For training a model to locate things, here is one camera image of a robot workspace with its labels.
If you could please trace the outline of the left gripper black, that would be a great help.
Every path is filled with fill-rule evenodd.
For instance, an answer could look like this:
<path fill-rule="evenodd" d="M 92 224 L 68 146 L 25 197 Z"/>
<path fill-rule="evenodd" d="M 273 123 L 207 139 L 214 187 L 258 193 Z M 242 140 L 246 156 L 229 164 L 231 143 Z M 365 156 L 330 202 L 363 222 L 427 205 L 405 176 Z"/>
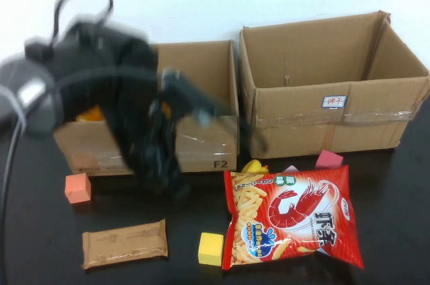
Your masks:
<path fill-rule="evenodd" d="M 121 89 L 107 107 L 107 123 L 127 168 L 148 191 L 171 191 L 177 202 L 191 192 L 175 154 L 176 121 L 182 115 L 177 98 L 164 91 Z"/>

